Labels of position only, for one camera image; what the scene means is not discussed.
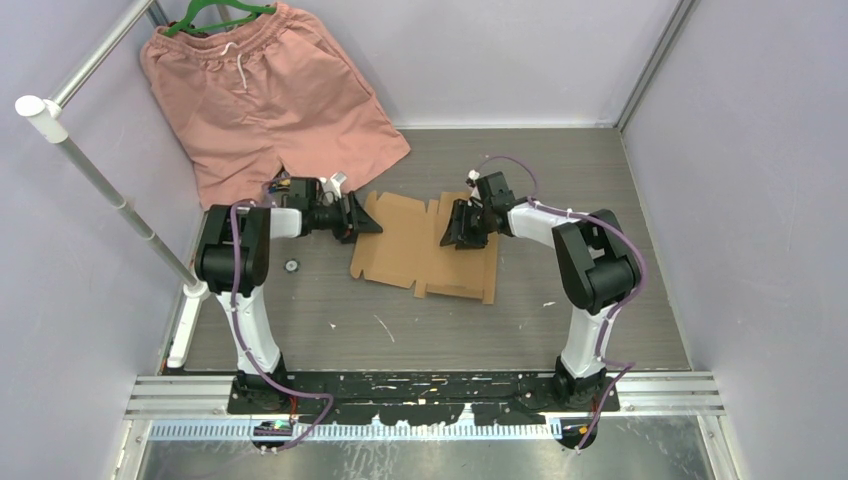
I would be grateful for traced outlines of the brown cardboard box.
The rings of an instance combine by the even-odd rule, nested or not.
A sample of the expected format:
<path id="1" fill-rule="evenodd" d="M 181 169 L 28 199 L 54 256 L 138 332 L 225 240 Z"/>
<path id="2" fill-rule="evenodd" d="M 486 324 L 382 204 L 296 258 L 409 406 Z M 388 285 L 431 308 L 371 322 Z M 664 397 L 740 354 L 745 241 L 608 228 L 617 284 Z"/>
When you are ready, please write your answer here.
<path id="1" fill-rule="evenodd" d="M 443 192 L 426 202 L 396 193 L 370 192 L 366 212 L 383 231 L 361 234 L 355 243 L 350 274 L 356 279 L 429 294 L 495 303 L 498 239 L 492 234 L 483 249 L 441 246 L 453 203 L 467 192 Z"/>

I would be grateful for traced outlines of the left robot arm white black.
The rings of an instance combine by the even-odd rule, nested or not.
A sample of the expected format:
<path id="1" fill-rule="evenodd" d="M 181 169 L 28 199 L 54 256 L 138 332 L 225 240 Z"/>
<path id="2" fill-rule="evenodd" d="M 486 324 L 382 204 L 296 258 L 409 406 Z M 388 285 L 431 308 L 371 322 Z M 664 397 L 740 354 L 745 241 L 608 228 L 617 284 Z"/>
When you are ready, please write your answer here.
<path id="1" fill-rule="evenodd" d="M 264 300 L 274 239 L 329 231 L 342 244 L 383 229 L 353 193 L 347 178 L 279 177 L 263 188 L 268 200 L 216 204 L 207 212 L 194 258 L 195 274 L 224 308 L 237 352 L 235 386 L 269 413 L 285 409 L 293 389 L 273 338 Z"/>

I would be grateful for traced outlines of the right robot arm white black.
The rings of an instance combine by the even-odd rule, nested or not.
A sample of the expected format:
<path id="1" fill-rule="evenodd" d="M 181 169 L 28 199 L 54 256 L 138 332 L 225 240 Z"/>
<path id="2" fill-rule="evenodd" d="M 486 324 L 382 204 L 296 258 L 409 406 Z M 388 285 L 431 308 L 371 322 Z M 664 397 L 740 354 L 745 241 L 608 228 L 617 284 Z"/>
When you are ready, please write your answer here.
<path id="1" fill-rule="evenodd" d="M 441 246 L 481 249 L 501 234 L 554 250 L 572 317 L 553 395 L 567 410 L 582 409 L 604 386 L 608 338 L 619 310 L 642 286 L 643 257 L 609 210 L 574 212 L 517 198 L 501 172 L 472 170 L 466 183 L 470 196 L 454 201 Z"/>

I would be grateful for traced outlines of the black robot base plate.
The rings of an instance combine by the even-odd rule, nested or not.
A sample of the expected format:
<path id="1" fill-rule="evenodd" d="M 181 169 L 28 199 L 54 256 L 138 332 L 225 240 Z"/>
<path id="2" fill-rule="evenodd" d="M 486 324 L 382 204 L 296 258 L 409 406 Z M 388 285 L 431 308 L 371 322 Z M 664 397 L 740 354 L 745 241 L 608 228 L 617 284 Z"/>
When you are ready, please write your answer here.
<path id="1" fill-rule="evenodd" d="M 554 414 L 553 435 L 566 448 L 590 446 L 603 412 L 619 411 L 615 381 L 605 371 L 571 386 L 549 372 L 296 372 L 268 384 L 239 372 L 227 413 L 281 414 L 256 434 L 295 434 L 300 427 L 452 427 L 464 411 L 476 427 L 537 426 Z"/>

